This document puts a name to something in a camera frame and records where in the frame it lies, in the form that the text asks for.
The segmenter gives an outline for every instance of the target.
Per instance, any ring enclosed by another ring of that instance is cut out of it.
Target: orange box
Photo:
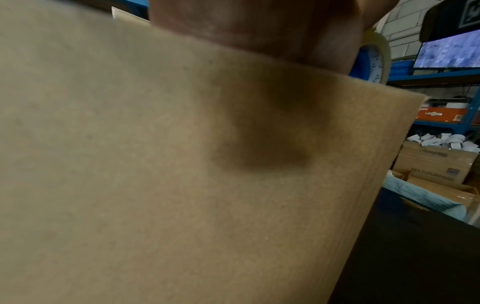
[[[459,124],[466,113],[467,109],[422,107],[416,119]]]

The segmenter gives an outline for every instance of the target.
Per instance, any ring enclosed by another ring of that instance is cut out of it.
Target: monitor
[[[413,68],[480,68],[480,30],[423,43]]]

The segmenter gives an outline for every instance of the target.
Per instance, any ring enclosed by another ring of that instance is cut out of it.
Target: black object
[[[330,304],[478,303],[480,229],[382,188]]]
[[[425,14],[420,41],[434,41],[478,29],[480,0],[444,0]]]

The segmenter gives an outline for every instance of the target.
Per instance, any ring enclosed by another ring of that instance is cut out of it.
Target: dark table
[[[382,188],[329,303],[479,303],[480,229]]]

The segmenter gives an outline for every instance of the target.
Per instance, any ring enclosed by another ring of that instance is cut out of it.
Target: hand
[[[153,25],[348,74],[363,31],[399,0],[150,0]]]

